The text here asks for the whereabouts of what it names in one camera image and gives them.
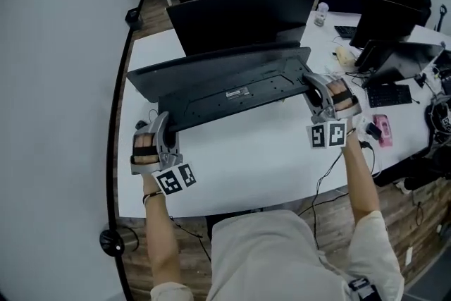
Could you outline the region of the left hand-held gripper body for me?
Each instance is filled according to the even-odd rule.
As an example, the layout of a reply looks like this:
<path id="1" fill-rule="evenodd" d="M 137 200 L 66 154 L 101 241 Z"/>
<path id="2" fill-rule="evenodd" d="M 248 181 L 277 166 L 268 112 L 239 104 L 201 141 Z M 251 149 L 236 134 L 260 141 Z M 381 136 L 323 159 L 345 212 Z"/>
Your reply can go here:
<path id="1" fill-rule="evenodd" d="M 154 136 L 153 145 L 158 153 L 159 162 L 147 165 L 134 164 L 131 154 L 131 173 L 141 176 L 151 175 L 164 195 L 172 195 L 194 185 L 196 178 L 191 165 L 184 162 L 180 153 L 178 134 L 169 132 L 167 126 L 163 133 L 155 133 L 154 120 L 149 122 L 147 126 L 136 130 L 132 139 L 132 151 L 135 136 L 150 133 Z"/>

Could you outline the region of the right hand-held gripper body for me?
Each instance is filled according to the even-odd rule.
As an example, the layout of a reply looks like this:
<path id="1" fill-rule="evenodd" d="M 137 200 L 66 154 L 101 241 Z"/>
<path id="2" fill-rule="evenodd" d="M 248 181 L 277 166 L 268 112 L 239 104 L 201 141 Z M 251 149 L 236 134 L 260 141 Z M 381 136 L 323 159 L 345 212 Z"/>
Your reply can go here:
<path id="1" fill-rule="evenodd" d="M 348 134 L 347 119 L 362 112 L 359 100 L 357 99 L 357 105 L 351 109 L 336 111 L 326 85 L 333 80 L 341 79 L 341 77 L 318 75 L 318 79 L 318 86 L 309 87 L 309 91 L 305 93 L 305 100 L 311 111 L 313 123 L 307 128 L 310 146 L 312 149 L 344 147 Z"/>

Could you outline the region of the person's right forearm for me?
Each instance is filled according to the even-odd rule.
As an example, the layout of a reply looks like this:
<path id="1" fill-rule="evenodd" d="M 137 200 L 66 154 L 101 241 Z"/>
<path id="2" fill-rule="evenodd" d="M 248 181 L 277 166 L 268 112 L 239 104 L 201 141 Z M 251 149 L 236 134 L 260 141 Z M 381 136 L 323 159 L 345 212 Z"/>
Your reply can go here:
<path id="1" fill-rule="evenodd" d="M 353 130 L 352 118 L 347 119 L 347 141 L 342 149 L 347 174 L 348 195 L 355 224 L 373 211 L 380 210 L 376 186 L 371 177 L 356 132 Z"/>

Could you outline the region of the person's left hand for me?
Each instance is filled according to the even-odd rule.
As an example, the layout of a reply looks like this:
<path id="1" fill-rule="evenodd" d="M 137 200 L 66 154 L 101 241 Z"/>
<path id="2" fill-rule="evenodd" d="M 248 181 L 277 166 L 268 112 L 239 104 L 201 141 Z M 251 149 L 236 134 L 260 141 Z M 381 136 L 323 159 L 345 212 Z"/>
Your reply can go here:
<path id="1" fill-rule="evenodd" d="M 155 164 L 159 162 L 158 153 L 154 149 L 153 135 L 150 133 L 142 133 L 134 138 L 132 151 L 134 164 Z"/>

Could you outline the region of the person's right hand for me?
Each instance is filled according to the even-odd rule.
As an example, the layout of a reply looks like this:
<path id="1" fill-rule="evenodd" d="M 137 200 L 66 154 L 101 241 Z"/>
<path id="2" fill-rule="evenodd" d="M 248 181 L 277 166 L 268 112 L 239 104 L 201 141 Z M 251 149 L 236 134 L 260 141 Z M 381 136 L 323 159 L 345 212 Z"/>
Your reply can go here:
<path id="1" fill-rule="evenodd" d="M 336 111 L 344 111 L 357 105 L 357 98 L 342 78 L 333 80 L 328 83 L 326 87 L 331 95 L 333 106 Z"/>

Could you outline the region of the black plug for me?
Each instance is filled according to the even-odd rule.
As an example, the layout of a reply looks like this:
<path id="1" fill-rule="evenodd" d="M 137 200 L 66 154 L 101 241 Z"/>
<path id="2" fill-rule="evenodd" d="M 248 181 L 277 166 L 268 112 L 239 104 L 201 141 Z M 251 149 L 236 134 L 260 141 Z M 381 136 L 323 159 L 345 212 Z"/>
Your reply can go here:
<path id="1" fill-rule="evenodd" d="M 372 136 L 372 138 L 376 141 L 379 141 L 381 139 L 381 129 L 372 122 L 366 124 L 365 132 L 367 135 Z"/>

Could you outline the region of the black wrist band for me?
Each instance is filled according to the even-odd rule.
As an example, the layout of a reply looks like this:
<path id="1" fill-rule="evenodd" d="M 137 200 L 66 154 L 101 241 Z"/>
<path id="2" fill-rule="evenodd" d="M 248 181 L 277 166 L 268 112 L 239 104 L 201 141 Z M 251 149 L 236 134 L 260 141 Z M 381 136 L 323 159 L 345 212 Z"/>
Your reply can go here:
<path id="1" fill-rule="evenodd" d="M 153 198 L 153 197 L 155 197 L 155 196 L 162 195 L 162 194 L 163 194 L 163 192 L 162 192 L 161 190 L 154 191 L 154 192 L 151 192 L 151 193 L 149 193 L 149 194 L 145 194 L 145 195 L 143 196 L 143 198 L 142 198 L 142 203 L 143 203 L 143 205 L 146 206 L 146 203 L 147 203 L 147 201 L 148 201 L 149 199 L 151 199 L 151 198 Z"/>

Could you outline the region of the pale yellow pouch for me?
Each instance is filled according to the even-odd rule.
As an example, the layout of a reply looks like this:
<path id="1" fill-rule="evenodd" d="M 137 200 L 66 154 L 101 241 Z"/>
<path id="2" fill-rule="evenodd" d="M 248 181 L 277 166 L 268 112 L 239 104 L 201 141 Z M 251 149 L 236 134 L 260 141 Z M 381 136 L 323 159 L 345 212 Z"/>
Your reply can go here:
<path id="1" fill-rule="evenodd" d="M 356 61 L 355 55 L 343 46 L 335 48 L 335 56 L 341 66 L 353 66 Z"/>

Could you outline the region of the dark grey desk divider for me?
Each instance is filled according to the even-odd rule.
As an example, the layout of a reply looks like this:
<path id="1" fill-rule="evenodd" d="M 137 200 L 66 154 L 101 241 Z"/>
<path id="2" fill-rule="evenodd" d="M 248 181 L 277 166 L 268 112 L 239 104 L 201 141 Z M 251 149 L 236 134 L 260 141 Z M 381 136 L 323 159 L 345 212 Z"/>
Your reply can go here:
<path id="1" fill-rule="evenodd" d="M 146 66 L 130 71 L 127 78 L 145 99 L 156 103 L 160 97 L 177 90 L 234 75 L 278 59 L 299 56 L 306 63 L 310 54 L 309 47 L 301 47 L 297 42 L 257 44 Z"/>

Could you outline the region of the pink tissue packet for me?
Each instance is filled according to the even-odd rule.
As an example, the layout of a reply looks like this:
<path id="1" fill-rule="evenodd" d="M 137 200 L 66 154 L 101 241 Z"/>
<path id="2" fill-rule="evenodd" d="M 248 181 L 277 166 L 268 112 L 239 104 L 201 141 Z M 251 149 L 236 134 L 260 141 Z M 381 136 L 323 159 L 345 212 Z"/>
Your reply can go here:
<path id="1" fill-rule="evenodd" d="M 376 127 L 381 131 L 381 135 L 378 139 L 378 143 L 381 147 L 392 147 L 393 137 L 390 129 L 388 117 L 383 114 L 373 115 L 373 122 Z"/>

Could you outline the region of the clear plastic bottle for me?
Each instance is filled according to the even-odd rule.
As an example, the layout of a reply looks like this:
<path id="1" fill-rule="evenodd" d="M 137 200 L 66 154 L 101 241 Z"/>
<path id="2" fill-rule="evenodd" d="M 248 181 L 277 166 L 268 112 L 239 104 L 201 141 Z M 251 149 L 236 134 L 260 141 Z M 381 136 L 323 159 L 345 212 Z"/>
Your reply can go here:
<path id="1" fill-rule="evenodd" d="M 326 17 L 328 15 L 328 4 L 321 2 L 318 4 L 317 10 L 316 10 L 316 14 L 315 14 L 315 18 L 314 18 L 314 24 L 319 26 L 319 27 L 323 27 Z"/>

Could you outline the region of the tilted black monitor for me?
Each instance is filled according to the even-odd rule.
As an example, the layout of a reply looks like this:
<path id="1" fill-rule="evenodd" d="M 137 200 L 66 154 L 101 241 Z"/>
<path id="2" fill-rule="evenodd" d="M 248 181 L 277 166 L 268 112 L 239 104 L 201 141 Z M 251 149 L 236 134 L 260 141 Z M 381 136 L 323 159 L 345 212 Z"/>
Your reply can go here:
<path id="1" fill-rule="evenodd" d="M 355 66 L 366 73 L 364 89 L 414 78 L 445 48 L 437 44 L 371 40 L 364 47 Z"/>

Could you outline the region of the black lidded trash bin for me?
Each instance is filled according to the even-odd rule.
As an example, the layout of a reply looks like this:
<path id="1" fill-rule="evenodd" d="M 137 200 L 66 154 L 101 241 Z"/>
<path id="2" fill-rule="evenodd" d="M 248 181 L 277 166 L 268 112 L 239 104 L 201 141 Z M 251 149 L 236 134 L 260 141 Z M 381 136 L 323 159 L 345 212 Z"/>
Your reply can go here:
<path id="1" fill-rule="evenodd" d="M 134 252 L 139 247 L 136 232 L 128 227 L 103 230 L 99 235 L 102 250 L 110 257 L 121 257 Z"/>

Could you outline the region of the small black bin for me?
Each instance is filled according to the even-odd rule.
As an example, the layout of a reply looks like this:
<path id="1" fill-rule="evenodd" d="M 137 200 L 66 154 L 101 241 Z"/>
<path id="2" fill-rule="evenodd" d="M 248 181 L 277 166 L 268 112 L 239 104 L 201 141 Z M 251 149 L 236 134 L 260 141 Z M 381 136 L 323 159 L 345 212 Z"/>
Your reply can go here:
<path id="1" fill-rule="evenodd" d="M 143 24 L 140 10 L 138 8 L 130 9 L 126 14 L 125 22 L 133 32 L 140 30 Z"/>

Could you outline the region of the black waist device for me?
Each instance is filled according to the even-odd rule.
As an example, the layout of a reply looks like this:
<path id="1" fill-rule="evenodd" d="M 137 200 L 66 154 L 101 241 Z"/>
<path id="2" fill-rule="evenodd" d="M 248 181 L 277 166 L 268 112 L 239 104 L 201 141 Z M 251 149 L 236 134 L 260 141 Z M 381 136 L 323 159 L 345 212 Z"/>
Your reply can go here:
<path id="1" fill-rule="evenodd" d="M 358 278 L 349 282 L 351 301 L 382 301 L 375 285 L 367 278 Z"/>

